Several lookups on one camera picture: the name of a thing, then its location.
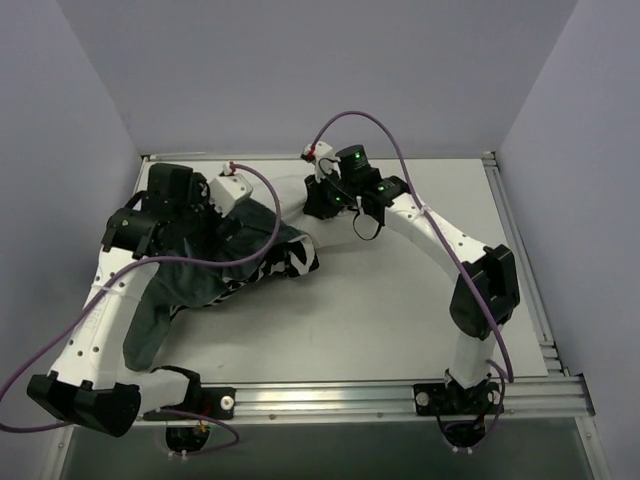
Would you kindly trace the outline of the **white pillow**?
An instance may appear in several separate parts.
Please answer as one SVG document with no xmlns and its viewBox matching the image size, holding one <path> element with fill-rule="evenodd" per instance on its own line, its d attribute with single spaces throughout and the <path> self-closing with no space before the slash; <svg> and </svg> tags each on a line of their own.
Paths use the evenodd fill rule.
<svg viewBox="0 0 640 480">
<path fill-rule="evenodd" d="M 368 216 L 356 217 L 356 211 L 341 210 L 335 217 L 318 219 L 303 212 L 307 193 L 302 175 L 270 179 L 281 208 L 281 239 L 306 234 L 316 250 L 354 249 L 356 244 L 373 243 L 378 223 Z M 275 222 L 275 204 L 268 188 L 255 181 L 249 200 L 238 210 L 242 222 L 271 234 Z"/>
</svg>

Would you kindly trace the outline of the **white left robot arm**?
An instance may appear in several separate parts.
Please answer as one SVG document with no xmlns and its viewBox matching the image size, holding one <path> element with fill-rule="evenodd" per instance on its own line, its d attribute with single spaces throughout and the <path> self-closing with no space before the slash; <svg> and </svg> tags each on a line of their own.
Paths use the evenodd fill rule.
<svg viewBox="0 0 640 480">
<path fill-rule="evenodd" d="M 179 419 L 194 417 L 202 405 L 198 374 L 178 367 L 135 373 L 123 345 L 159 267 L 186 265 L 178 250 L 187 241 L 228 238 L 229 214 L 251 193 L 231 166 L 207 179 L 186 166 L 152 165 L 146 188 L 107 221 L 80 319 L 48 373 L 31 377 L 28 397 L 61 422 L 113 437 L 165 406 Z"/>
</svg>

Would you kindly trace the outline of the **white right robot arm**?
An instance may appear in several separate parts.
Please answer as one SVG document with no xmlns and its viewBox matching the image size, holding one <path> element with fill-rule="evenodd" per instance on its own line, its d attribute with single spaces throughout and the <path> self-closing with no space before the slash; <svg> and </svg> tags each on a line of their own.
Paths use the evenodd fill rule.
<svg viewBox="0 0 640 480">
<path fill-rule="evenodd" d="M 407 180 L 383 176 L 361 144 L 335 151 L 320 142 L 306 146 L 301 157 L 314 168 L 305 179 L 305 214 L 367 217 L 413 243 L 452 279 L 449 315 L 459 337 L 444 400 L 455 412 L 469 411 L 480 400 L 478 385 L 488 377 L 494 349 L 504 346 L 501 330 L 520 303 L 513 252 L 458 229 L 414 196 Z"/>
</svg>

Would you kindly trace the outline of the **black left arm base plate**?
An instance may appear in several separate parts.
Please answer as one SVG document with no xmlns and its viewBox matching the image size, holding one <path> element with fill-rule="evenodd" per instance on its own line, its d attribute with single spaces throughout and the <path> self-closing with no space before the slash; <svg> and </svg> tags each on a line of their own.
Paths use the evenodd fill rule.
<svg viewBox="0 0 640 480">
<path fill-rule="evenodd" d="M 206 416 L 215 420 L 230 420 L 234 417 L 236 393 L 237 390 L 231 386 L 189 387 L 181 403 L 150 411 L 142 418 L 146 421 L 190 420 L 195 414 L 195 419 Z"/>
</svg>

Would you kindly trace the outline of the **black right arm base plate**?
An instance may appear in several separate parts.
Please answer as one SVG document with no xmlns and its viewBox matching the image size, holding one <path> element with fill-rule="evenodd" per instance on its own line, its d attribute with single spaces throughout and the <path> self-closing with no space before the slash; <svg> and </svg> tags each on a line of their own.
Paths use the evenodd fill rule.
<svg viewBox="0 0 640 480">
<path fill-rule="evenodd" d="M 480 416 L 502 413 L 500 386 L 490 380 L 465 389 L 455 380 L 413 385 L 419 416 Z"/>
</svg>

